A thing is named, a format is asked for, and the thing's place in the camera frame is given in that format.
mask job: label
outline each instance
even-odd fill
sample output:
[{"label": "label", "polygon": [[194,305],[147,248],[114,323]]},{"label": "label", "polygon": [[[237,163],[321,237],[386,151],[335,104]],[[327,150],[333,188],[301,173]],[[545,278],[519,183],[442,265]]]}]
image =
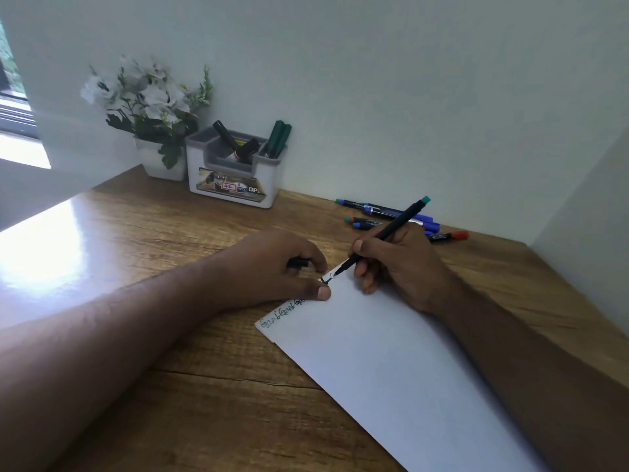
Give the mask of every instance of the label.
[{"label": "label", "polygon": [[197,189],[229,197],[262,202],[267,195],[255,177],[239,177],[201,167]]},{"label": "label", "polygon": [[287,305],[280,306],[261,319],[260,326],[262,328],[271,328],[271,326],[280,321],[283,317],[287,317],[297,306],[302,305],[304,301],[305,300],[292,300],[289,301]]}]

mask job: pen holder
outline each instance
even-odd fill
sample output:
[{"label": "pen holder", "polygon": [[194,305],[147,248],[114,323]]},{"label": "pen holder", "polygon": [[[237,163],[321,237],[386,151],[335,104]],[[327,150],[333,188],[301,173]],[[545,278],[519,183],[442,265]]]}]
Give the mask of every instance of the pen holder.
[{"label": "pen holder", "polygon": [[260,142],[252,163],[227,159],[232,154],[230,147],[215,128],[204,129],[185,139],[190,191],[263,209],[271,207],[279,190],[287,146],[277,158],[270,159],[261,155],[268,139],[237,131],[230,134],[238,143],[252,138]]}]

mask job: black pen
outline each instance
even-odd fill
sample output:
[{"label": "black pen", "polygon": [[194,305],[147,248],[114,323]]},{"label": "black pen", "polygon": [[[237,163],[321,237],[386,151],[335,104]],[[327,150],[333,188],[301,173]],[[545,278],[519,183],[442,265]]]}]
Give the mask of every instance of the black pen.
[{"label": "black pen", "polygon": [[[387,237],[389,237],[390,235],[393,235],[394,233],[396,233],[397,229],[399,229],[406,222],[411,220],[415,215],[420,213],[421,209],[423,209],[428,202],[430,202],[430,197],[428,197],[428,196],[422,198],[418,202],[415,202],[409,208],[404,210],[404,212],[402,212],[400,215],[398,215],[391,223],[389,223],[389,225],[384,227],[382,229],[382,231],[380,233],[378,233],[375,237],[380,239],[380,240],[386,240]],[[328,278],[326,281],[323,281],[323,280],[321,280],[321,281],[323,281],[323,283],[325,283],[327,285],[330,282],[331,279],[333,279],[334,277],[336,277],[340,273],[342,273],[345,270],[347,270],[348,268],[350,268],[352,265],[354,265],[357,261],[361,260],[362,258],[363,257],[361,257],[359,254],[352,253],[350,255],[350,257],[345,261],[345,263],[343,263],[338,268],[338,270],[336,270],[332,275],[330,275],[330,278]]]}]

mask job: hand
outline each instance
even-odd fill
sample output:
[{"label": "hand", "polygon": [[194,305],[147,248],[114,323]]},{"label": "hand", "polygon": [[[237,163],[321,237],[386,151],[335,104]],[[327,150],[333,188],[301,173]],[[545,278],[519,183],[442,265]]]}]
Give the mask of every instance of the hand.
[{"label": "hand", "polygon": [[207,261],[219,262],[221,275],[215,293],[223,308],[256,305],[263,301],[327,300],[330,288],[314,278],[298,277],[298,270],[286,269],[292,257],[310,259],[325,273],[323,253],[305,238],[284,230],[267,230],[249,235]]},{"label": "hand", "polygon": [[369,230],[350,250],[366,258],[354,269],[354,276],[360,278],[360,287],[370,294],[382,281],[392,281],[400,297],[410,306],[438,316],[442,300],[456,286],[458,278],[436,254],[419,225],[403,226],[390,243],[374,238],[383,228]]}]

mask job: paper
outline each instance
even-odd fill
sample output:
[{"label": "paper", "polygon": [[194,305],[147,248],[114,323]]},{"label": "paper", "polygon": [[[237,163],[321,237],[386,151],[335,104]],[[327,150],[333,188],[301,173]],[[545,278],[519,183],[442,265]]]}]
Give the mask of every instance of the paper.
[{"label": "paper", "polygon": [[403,467],[548,471],[439,324],[392,290],[363,294],[353,269],[330,287],[330,300],[287,301],[256,327]]}]

